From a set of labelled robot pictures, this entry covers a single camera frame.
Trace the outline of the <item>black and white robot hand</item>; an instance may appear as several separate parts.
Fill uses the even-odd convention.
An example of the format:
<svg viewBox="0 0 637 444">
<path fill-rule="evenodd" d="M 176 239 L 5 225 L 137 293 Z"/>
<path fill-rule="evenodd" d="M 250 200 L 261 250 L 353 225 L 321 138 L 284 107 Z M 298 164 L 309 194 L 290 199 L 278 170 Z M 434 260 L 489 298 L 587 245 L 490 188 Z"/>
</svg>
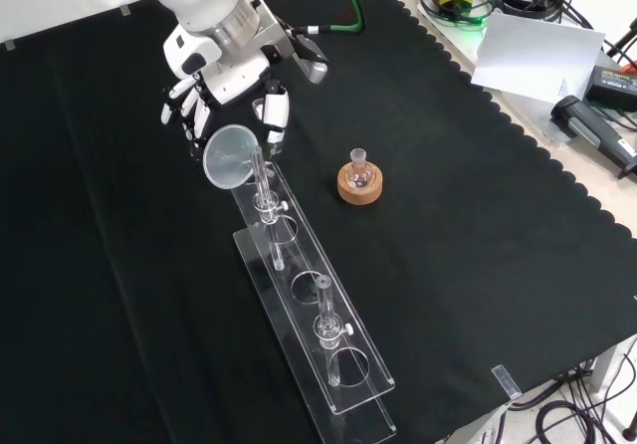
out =
<svg viewBox="0 0 637 444">
<path fill-rule="evenodd" d="M 192 35 L 181 26 L 164 41 L 163 52 L 179 82 L 166 95 L 160 121 L 182 127 L 194 159 L 202 158 L 209 138 L 222 127 L 220 113 L 248 103 L 257 90 L 264 93 L 255 101 L 255 116 L 264 127 L 265 143 L 272 154 L 280 151 L 290 99 L 288 90 L 271 74 L 271 61 L 281 58 L 278 52 L 268 56 L 259 51 L 226 65 L 220 62 L 221 49 L 212 39 Z"/>
</svg>

